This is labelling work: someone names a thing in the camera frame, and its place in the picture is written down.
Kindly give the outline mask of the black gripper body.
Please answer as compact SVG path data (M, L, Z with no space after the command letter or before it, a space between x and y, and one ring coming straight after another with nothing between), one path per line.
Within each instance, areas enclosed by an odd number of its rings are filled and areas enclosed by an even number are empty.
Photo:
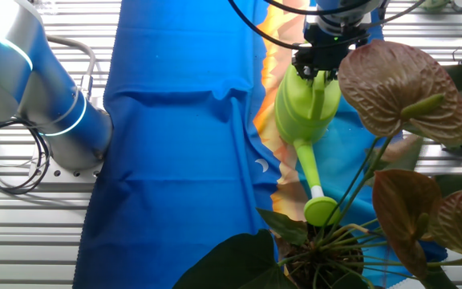
M294 53L294 64L307 67L338 67L351 46L366 44L370 36L362 28L352 28L344 35L331 35L320 26L307 26L303 32L306 43Z

